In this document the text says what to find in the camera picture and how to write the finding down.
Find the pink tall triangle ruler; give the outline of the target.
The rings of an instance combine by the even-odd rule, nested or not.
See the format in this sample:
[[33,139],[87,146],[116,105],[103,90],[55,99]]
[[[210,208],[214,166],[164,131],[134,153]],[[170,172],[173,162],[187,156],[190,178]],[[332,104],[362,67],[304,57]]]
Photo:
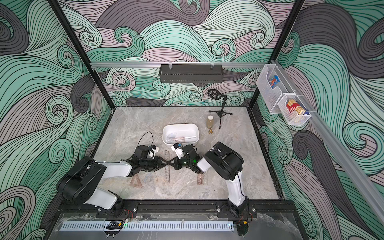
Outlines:
[[171,137],[169,140],[174,143],[184,143],[186,139],[185,137]]

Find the red straight ruler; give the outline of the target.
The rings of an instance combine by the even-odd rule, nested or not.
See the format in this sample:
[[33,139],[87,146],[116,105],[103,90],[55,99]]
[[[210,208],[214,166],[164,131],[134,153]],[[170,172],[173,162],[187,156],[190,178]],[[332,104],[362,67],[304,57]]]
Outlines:
[[202,186],[204,184],[204,175],[203,174],[198,174],[197,175],[197,185]]

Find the white plastic storage box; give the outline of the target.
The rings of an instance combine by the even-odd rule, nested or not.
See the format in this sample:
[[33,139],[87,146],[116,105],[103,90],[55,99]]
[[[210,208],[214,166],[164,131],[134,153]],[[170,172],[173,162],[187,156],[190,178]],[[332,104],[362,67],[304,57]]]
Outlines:
[[167,125],[163,128],[163,142],[170,146],[175,144],[174,142],[168,143],[167,138],[169,137],[187,137],[196,136],[197,139],[194,142],[185,142],[186,144],[195,144],[200,139],[199,128],[195,124],[173,124]]

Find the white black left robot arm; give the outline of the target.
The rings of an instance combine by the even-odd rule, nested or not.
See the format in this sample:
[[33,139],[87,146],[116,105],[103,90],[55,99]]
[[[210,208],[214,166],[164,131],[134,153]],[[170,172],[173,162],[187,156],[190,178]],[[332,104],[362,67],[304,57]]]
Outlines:
[[111,210],[120,197],[99,188],[101,180],[132,177],[140,171],[156,172],[167,165],[174,164],[159,156],[151,159],[131,157],[119,162],[97,162],[91,157],[84,157],[59,180],[56,188],[64,199],[75,205],[89,204]]

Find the clear short straight ruler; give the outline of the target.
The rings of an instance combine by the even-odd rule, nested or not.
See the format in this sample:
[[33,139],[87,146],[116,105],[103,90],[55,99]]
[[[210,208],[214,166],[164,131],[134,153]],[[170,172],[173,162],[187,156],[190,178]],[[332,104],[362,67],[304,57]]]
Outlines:
[[203,174],[203,185],[208,185],[208,173]]

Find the pink straight ruler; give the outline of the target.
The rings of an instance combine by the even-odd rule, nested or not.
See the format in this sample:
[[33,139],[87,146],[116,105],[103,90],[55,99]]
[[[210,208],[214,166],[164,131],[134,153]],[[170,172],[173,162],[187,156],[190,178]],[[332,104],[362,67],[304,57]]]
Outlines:
[[[170,152],[165,151],[165,161],[168,163],[170,160]],[[166,183],[170,182],[170,165],[165,166],[165,181]]]

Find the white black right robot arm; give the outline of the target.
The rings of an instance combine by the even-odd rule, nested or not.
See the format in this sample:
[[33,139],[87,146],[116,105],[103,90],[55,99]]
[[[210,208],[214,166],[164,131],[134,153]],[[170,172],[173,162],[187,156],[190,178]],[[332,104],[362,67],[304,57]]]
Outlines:
[[243,192],[242,170],[244,159],[222,142],[217,142],[203,156],[197,154],[192,144],[182,146],[175,143],[171,146],[176,157],[171,164],[175,170],[188,168],[196,174],[203,174],[209,169],[226,181],[228,189],[228,204],[234,215],[238,216],[245,211],[248,197]]

